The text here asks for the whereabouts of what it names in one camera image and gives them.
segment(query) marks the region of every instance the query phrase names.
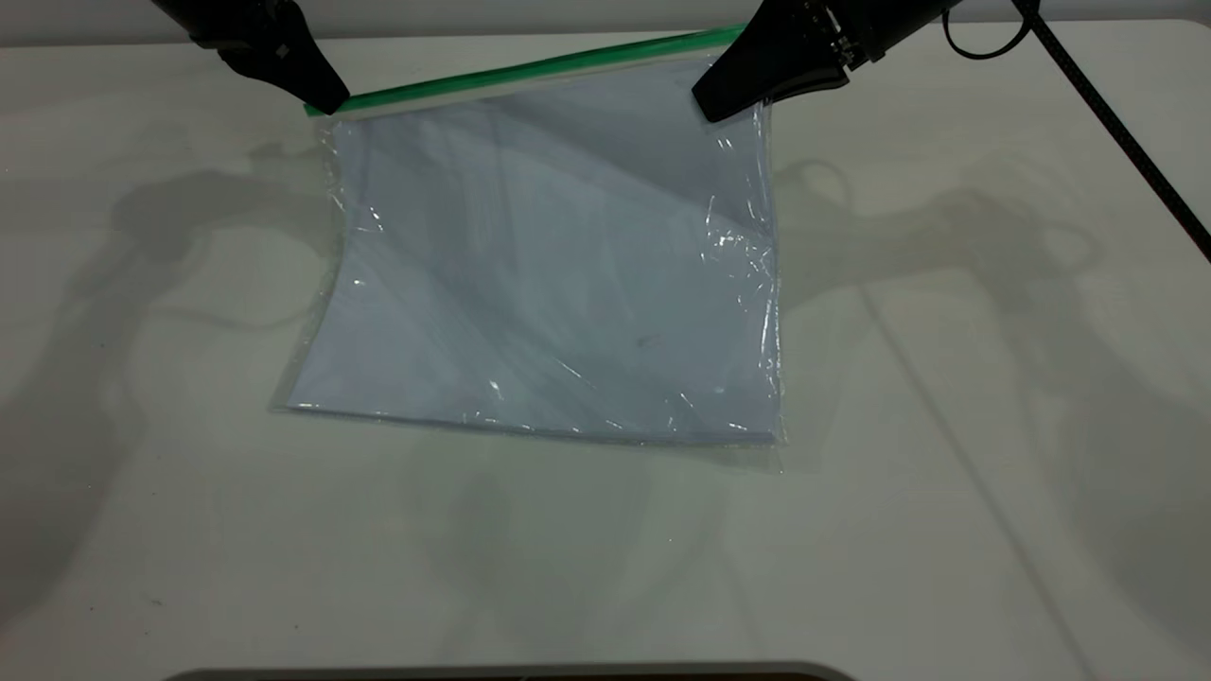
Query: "clear plastic bag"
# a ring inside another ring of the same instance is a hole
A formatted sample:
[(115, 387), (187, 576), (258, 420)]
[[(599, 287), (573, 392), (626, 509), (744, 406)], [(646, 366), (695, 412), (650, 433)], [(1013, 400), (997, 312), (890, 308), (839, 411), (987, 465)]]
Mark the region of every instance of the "clear plastic bag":
[(325, 121), (344, 257), (286, 406), (626, 442), (777, 440), (767, 111), (706, 122), (690, 87), (708, 65)]

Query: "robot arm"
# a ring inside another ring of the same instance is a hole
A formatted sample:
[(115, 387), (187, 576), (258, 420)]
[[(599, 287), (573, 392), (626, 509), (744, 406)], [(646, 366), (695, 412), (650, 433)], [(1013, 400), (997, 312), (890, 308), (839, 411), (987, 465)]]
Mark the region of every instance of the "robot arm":
[[(326, 114), (349, 98), (340, 76), (323, 58), (294, 0), (153, 0), (201, 47), (217, 50), (236, 73), (276, 85)], [(1140, 174), (1211, 262), (1211, 234), (1164, 173), (1085, 78), (1039, 16), (1040, 0), (1012, 0), (1022, 30), (1003, 55), (1034, 33), (1077, 92), (1106, 126)], [(942, 17), (959, 0), (764, 0), (757, 15), (694, 86), (707, 120), (727, 119), (758, 102), (833, 90), (849, 82), (845, 69), (877, 62), (894, 45)]]
[(349, 88), (315, 45), (294, 0), (153, 0), (235, 73), (276, 85), (326, 114)]

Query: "cable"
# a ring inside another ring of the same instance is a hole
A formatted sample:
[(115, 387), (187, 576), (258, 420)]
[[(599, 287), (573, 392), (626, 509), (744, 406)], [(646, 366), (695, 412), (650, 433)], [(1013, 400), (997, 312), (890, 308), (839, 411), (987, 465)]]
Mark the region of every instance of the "cable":
[(1131, 160), (1136, 170), (1140, 171), (1140, 174), (1143, 176), (1144, 181), (1148, 182), (1148, 185), (1152, 187), (1157, 198), (1165, 204), (1169, 212), (1173, 214), (1173, 218), (1177, 219), (1178, 224), (1182, 225), (1182, 229), (1186, 230), (1186, 234), (1192, 241), (1194, 241), (1194, 245), (1198, 246), (1203, 257), (1211, 263), (1211, 233), (1207, 233), (1207, 229), (1199, 221), (1198, 216), (1194, 214), (1194, 211), (1190, 210), (1190, 206), (1186, 202), (1186, 200), (1182, 199), (1182, 195), (1178, 194), (1177, 189), (1169, 182), (1165, 173), (1160, 172), (1160, 168), (1157, 167), (1157, 164), (1153, 162), (1152, 158), (1148, 156), (1148, 153), (1140, 145), (1140, 142), (1137, 142), (1135, 136), (1131, 135), (1131, 131), (1123, 125), (1123, 120), (1114, 113), (1114, 109), (1110, 108), (1097, 88), (1094, 87), (1094, 84), (1090, 82), (1089, 78), (1085, 76), (1084, 71), (1080, 70), (1080, 67), (1078, 67), (1077, 62), (1073, 61), (1072, 55), (1063, 48), (1063, 45), (1060, 44), (1060, 39), (1051, 33), (1051, 28), (1048, 27), (1046, 22), (1043, 21), (1043, 17), (1039, 16), (1040, 0), (1012, 0), (1012, 2), (1014, 6), (1017, 7), (1017, 11), (1022, 13), (1022, 28), (1018, 30), (1017, 35), (1014, 36), (1014, 40), (1011, 40), (1005, 47), (987, 55), (975, 55), (959, 48), (951, 39), (949, 11), (942, 13), (942, 29), (946, 32), (947, 42), (951, 44), (951, 47), (953, 47), (955, 52), (969, 59), (991, 59), (993, 57), (1005, 55), (1014, 47), (1017, 47), (1018, 44), (1021, 44), (1026, 38), (1026, 34), (1033, 32), (1034, 36), (1039, 39), (1039, 42), (1043, 44), (1043, 47), (1048, 51), (1048, 55), (1051, 56), (1051, 59), (1055, 61), (1063, 75), (1067, 76), (1069, 82), (1072, 82), (1072, 86), (1077, 90), (1081, 98), (1085, 99), (1089, 108), (1092, 109), (1097, 120), (1102, 122), (1106, 131), (1110, 133), (1114, 142), (1119, 144), (1123, 153), (1126, 154), (1127, 159)]
[[(1040, 1), (1041, 0), (1029, 0), (1029, 4), (1034, 5), (1034, 8), (1038, 10), (1038, 6), (1039, 6)], [(942, 33), (946, 34), (946, 41), (951, 44), (951, 48), (952, 50), (954, 50), (955, 52), (958, 52), (959, 55), (962, 55), (962, 56), (964, 56), (964, 57), (966, 57), (969, 59), (972, 59), (972, 61), (976, 61), (976, 62), (982, 62), (985, 59), (995, 59), (997, 57), (1001, 57), (1004, 55), (1009, 55), (1014, 50), (1014, 47), (1017, 47), (1018, 45), (1021, 45), (1022, 41), (1026, 40), (1026, 36), (1031, 34), (1031, 25), (1026, 21), (1026, 16), (1023, 15), (1022, 16), (1022, 28), (1020, 28), (1017, 30), (1017, 35), (1015, 35), (1014, 39), (1009, 41), (1009, 45), (1005, 45), (1004, 47), (1001, 47), (1000, 50), (997, 50), (995, 52), (986, 52), (983, 55), (980, 55), (980, 53), (976, 53), (976, 52), (968, 52), (963, 47), (959, 47), (958, 45), (954, 44), (954, 39), (951, 38), (951, 11), (949, 10), (946, 10), (946, 11), (942, 12)]]

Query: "white wall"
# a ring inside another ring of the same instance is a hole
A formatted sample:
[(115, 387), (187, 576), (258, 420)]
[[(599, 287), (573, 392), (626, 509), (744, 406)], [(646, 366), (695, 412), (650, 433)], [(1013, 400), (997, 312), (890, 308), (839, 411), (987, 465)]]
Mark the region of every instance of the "white wall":
[[(298, 0), (323, 38), (705, 28), (744, 21), (758, 0)], [(0, 45), (183, 40), (149, 0), (6, 0)], [(1049, 18), (1189, 17), (1211, 0), (1043, 0)], [(1010, 0), (965, 0), (963, 19), (1015, 18)]]

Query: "table surface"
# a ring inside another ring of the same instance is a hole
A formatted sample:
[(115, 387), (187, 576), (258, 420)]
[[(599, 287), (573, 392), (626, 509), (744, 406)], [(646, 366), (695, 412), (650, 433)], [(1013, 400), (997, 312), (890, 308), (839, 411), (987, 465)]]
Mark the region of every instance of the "table surface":
[[(1211, 217), (1211, 33), (1056, 33)], [(366, 91), (637, 38), (323, 47)], [(770, 453), (272, 413), (332, 258), (299, 105), (184, 45), (0, 81), (0, 677), (1211, 673), (1211, 267), (1033, 39), (775, 108)]]

